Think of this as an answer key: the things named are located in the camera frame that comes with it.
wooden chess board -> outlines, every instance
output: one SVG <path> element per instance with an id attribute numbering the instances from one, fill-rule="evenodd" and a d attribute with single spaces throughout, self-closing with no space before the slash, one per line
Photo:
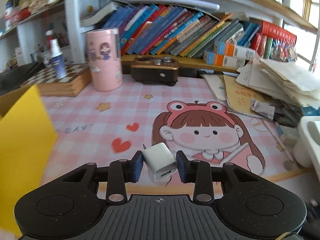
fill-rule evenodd
<path id="1" fill-rule="evenodd" d="M 38 85 L 42 96 L 75 97 L 92 80 L 87 64 L 65 66 L 67 76 L 57 79 L 53 68 L 45 68 L 25 81 L 21 87 Z"/>

red heart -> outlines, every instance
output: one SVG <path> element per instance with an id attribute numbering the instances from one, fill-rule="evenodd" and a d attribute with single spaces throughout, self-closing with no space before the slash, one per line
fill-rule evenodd
<path id="1" fill-rule="evenodd" d="M 128 124 L 126 128 L 131 132 L 136 132 L 139 129 L 139 124 L 137 122 L 133 123 L 132 125 Z"/>
<path id="2" fill-rule="evenodd" d="M 131 142 L 125 141 L 125 142 L 121 143 L 121 139 L 116 138 L 112 141 L 111 146 L 112 146 L 115 153 L 121 153 L 121 152 L 128 150 L 131 147 Z"/>

yellow star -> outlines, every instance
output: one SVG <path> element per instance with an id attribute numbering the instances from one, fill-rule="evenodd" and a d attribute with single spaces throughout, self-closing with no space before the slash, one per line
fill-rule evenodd
<path id="1" fill-rule="evenodd" d="M 144 98 L 150 99 L 150 98 L 153 98 L 153 96 L 152 95 L 145 95 Z"/>
<path id="2" fill-rule="evenodd" d="M 103 112 L 104 110 L 110 109 L 111 108 L 111 103 L 101 103 L 98 105 L 98 107 L 96 108 L 97 110 L 99 110 L 100 112 Z"/>

medicine box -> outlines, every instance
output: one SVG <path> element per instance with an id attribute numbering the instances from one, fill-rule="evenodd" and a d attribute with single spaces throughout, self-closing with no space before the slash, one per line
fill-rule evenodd
<path id="1" fill-rule="evenodd" d="M 238 59 L 236 57 L 219 55 L 208 49 L 204 51 L 203 59 L 208 65 L 232 67 L 236 69 L 243 67 L 245 62 L 244 59 Z"/>
<path id="2" fill-rule="evenodd" d="M 255 50 L 247 47 L 236 46 L 230 43 L 215 41 L 213 51 L 220 55 L 236 57 L 239 59 L 253 60 Z"/>

desk mat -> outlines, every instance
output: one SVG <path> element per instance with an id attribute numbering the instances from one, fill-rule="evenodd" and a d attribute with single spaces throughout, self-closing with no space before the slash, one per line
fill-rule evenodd
<path id="1" fill-rule="evenodd" d="M 183 150 L 190 160 L 204 159 L 212 166 L 234 162 L 273 182 L 305 171 L 294 165 L 288 168 L 286 155 L 262 121 L 226 111 L 204 79 L 180 77 L 169 87 L 142 85 L 124 75 L 123 85 L 113 91 L 98 92 L 89 84 L 75 98 L 43 100 L 59 137 L 42 184 L 87 162 L 100 167 L 131 159 L 142 144 L 159 142 L 173 154 Z M 99 191 L 105 187 L 101 183 Z M 139 182 L 126 188 L 128 194 L 193 192 L 193 184 L 181 183 L 177 172 L 171 181 L 156 183 L 146 166 Z M 221 194 L 219 185 L 215 193 Z"/>

